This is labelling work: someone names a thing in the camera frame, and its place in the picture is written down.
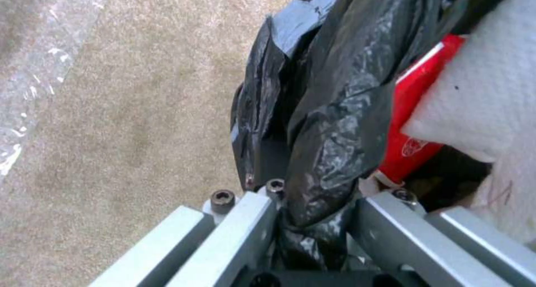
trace plastic bag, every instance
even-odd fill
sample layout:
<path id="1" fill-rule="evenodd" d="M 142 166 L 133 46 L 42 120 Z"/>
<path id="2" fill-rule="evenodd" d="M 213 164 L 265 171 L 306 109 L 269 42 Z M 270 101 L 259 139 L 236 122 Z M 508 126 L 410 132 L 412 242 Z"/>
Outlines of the plastic bag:
<path id="1" fill-rule="evenodd" d="M 397 75 L 452 29 L 467 0 L 446 11 L 442 0 L 324 2 L 313 9 L 318 23 L 287 34 L 293 49 L 274 42 L 277 15 L 266 20 L 231 135 L 243 188 L 285 177 L 278 249 L 286 265 L 326 270 L 344 263 L 358 178 L 383 159 Z"/>

